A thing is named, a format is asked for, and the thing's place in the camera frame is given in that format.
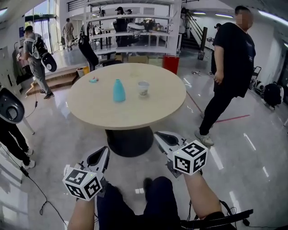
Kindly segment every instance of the wooden tabletop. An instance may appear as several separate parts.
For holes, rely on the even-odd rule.
[[[90,83],[93,77],[97,83]],[[113,86],[120,79],[124,102],[113,101]],[[138,82],[150,84],[148,96],[138,92]],[[79,119],[110,130],[141,128],[171,115],[183,104],[186,89],[182,80],[161,67],[124,63],[99,68],[81,77],[70,89],[68,107]]]

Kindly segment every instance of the small blue object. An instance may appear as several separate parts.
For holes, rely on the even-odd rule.
[[[126,100],[125,89],[120,79],[116,79],[113,88],[113,100],[115,102],[123,102]]]
[[[96,82],[97,82],[97,79],[90,79],[89,82],[91,82],[91,83],[96,83]]]

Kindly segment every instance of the backpack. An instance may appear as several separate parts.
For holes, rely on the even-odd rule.
[[[43,56],[48,53],[47,47],[39,34],[35,34],[35,40],[27,38],[25,41],[32,42],[32,53],[30,53],[30,55],[34,58],[42,59]]]

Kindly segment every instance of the stair railing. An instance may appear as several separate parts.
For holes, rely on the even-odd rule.
[[[200,44],[199,44],[200,49],[203,51],[205,48],[205,43],[206,43],[207,27],[204,27],[202,30],[201,27],[197,24],[196,20],[193,18],[193,16],[189,12],[187,12],[186,14],[186,21],[189,25],[189,30],[190,28],[192,28],[196,32],[200,40]]]

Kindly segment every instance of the light blue bottle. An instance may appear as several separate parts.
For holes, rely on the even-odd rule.
[[[116,79],[113,88],[113,100],[115,102],[123,102],[126,100],[125,89],[120,79]]]

